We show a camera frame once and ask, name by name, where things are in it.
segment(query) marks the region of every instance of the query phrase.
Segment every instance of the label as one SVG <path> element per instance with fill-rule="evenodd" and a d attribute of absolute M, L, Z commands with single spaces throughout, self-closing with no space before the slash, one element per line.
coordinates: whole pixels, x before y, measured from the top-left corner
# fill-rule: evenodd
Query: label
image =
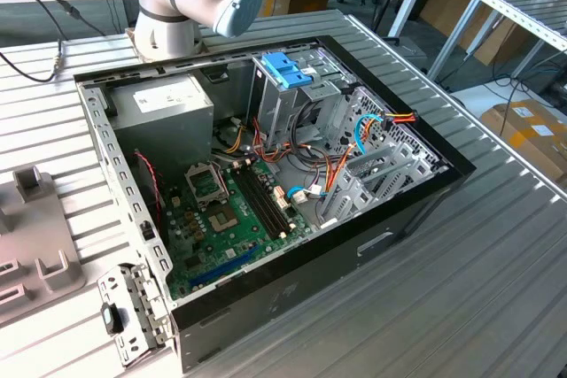
<path fill-rule="evenodd" d="M 534 116 L 532 112 L 528 110 L 525 106 L 518 106 L 512 109 L 516 112 L 517 115 L 519 115 L 523 119 L 529 119 L 530 117 Z"/>
<path fill-rule="evenodd" d="M 532 126 L 532 128 L 538 132 L 538 135 L 540 136 L 553 136 L 554 133 L 549 130 L 549 127 L 544 126 L 543 124 L 539 125 L 539 126 Z"/>
<path fill-rule="evenodd" d="M 187 80 L 159 88 L 138 90 L 134 94 L 134 100 L 143 113 L 161 110 L 170 106 L 187 104 L 193 100 L 196 95 L 195 93 L 191 93 L 191 86 L 194 87 L 194 83 L 191 80 Z"/>
<path fill-rule="evenodd" d="M 312 66 L 308 66 L 307 68 L 301 68 L 301 72 L 306 75 L 317 74 L 316 70 Z"/>

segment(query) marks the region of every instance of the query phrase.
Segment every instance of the red wire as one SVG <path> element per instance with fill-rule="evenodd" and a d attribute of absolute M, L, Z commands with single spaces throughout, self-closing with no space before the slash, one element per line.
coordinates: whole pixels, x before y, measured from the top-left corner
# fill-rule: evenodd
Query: red wire
<path fill-rule="evenodd" d="M 156 196 L 156 208 L 158 210 L 158 228 L 159 228 L 159 223 L 161 222 L 161 205 L 159 204 L 158 180 L 156 179 L 155 169 L 151 165 L 148 158 L 143 156 L 140 152 L 134 152 L 134 154 L 137 157 L 139 157 L 145 163 L 145 165 L 148 167 L 148 171 L 150 172 L 151 179 L 153 180 L 153 191 L 155 192 L 155 196 Z"/>
<path fill-rule="evenodd" d="M 415 123 L 416 119 L 414 117 L 409 118 L 409 119 L 396 119 L 393 122 L 395 124 L 398 124 L 398 123 Z"/>

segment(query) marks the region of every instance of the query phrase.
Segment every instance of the aluminum profile table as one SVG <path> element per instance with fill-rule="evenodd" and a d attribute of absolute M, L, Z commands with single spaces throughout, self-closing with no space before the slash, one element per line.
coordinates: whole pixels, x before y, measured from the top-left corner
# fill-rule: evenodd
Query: aluminum profile table
<path fill-rule="evenodd" d="M 259 19 L 212 51 L 332 35 L 412 105 L 478 170 L 416 235 L 221 352 L 194 377 L 555 377 L 567 360 L 566 195 L 352 17 Z M 12 48 L 25 71 L 50 66 L 55 43 Z M 37 85 L 0 66 L 0 181 L 37 164 L 55 176 L 88 283 L 0 328 L 3 376 L 116 376 L 96 279 L 133 262 L 97 163 L 72 74 L 137 63 L 125 36 L 65 46 L 66 68 Z M 176 377 L 162 350 L 126 373 Z"/>
<path fill-rule="evenodd" d="M 484 40 L 500 15 L 539 37 L 539 41 L 512 73 L 512 77 L 525 69 L 545 43 L 559 51 L 567 50 L 567 0 L 471 0 L 431 66 L 427 74 L 430 79 L 437 78 L 481 4 L 490 6 L 493 12 L 470 44 L 468 52 L 472 52 Z"/>

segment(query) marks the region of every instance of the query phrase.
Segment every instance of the expansion slot bracket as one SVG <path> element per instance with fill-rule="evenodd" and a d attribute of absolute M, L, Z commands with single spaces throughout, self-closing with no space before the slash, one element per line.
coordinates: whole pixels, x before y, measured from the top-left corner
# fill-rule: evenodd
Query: expansion slot bracket
<path fill-rule="evenodd" d="M 174 337 L 169 312 L 147 265 L 116 266 L 98 281 L 106 332 L 123 366 L 131 366 Z"/>

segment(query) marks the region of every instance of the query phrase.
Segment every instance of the blue cable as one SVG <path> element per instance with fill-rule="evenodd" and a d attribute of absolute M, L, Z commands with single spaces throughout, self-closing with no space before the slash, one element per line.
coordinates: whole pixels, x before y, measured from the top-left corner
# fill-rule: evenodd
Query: blue cable
<path fill-rule="evenodd" d="M 287 197 L 291 198 L 291 196 L 293 194 L 295 194 L 296 192 L 299 192 L 301 190 L 304 190 L 305 188 L 301 187 L 301 186 L 294 186 L 293 188 L 291 188 L 290 190 L 287 191 Z"/>
<path fill-rule="evenodd" d="M 364 144 L 361 139 L 361 124 L 364 119 L 374 119 L 378 122 L 382 122 L 384 119 L 382 117 L 378 117 L 376 114 L 366 114 L 360 117 L 356 122 L 356 126 L 354 127 L 354 140 L 356 141 L 358 149 L 361 150 L 363 154 L 366 154 L 366 150 L 364 149 Z"/>

